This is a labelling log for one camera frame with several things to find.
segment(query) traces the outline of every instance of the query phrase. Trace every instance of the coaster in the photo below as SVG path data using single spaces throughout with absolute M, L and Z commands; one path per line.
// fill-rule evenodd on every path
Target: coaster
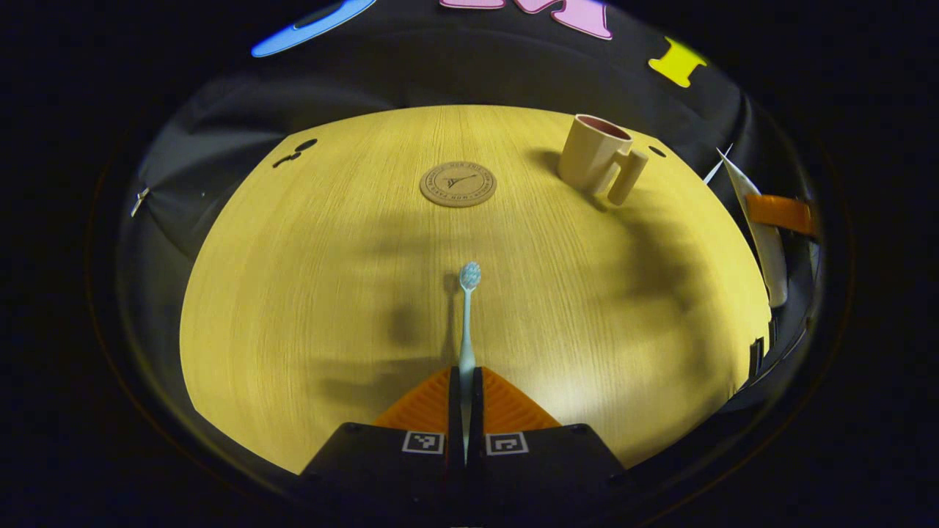
M 481 204 L 496 192 L 496 177 L 471 162 L 448 162 L 421 177 L 421 194 L 435 204 L 465 208 Z

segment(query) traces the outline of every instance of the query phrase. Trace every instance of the orange tape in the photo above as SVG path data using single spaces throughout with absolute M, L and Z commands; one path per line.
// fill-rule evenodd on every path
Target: orange tape
M 483 433 L 560 427 L 561 423 L 495 372 L 483 367 Z
M 747 213 L 751 222 L 775 225 L 803 235 L 815 236 L 811 210 L 808 205 L 798 200 L 770 194 L 749 194 Z
M 450 367 L 427 378 L 375 421 L 379 427 L 447 434 Z

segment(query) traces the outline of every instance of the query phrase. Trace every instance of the toothbrush head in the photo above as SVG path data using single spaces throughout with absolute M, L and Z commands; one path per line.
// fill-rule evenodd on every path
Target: toothbrush head
M 460 286 L 465 290 L 472 291 L 476 289 L 481 278 L 479 264 L 475 262 L 470 262 L 460 270 Z

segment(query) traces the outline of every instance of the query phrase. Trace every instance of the mug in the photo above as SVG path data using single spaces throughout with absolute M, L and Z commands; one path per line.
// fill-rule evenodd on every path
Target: mug
M 645 154 L 631 152 L 632 145 L 629 132 L 599 117 L 577 114 L 564 143 L 558 174 L 571 187 L 597 194 L 607 188 L 619 165 L 621 175 L 609 199 L 620 205 L 648 161 Z

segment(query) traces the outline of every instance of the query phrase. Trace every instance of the toothbrush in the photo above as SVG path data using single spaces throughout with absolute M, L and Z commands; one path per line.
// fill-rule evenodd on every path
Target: toothbrush
M 472 292 L 482 278 L 479 264 L 470 262 L 460 270 L 460 286 L 463 288 L 463 342 L 460 345 L 460 410 L 463 418 L 463 460 L 470 449 L 470 410 L 472 408 L 472 371 L 476 368 L 476 356 L 470 342 L 470 302 Z

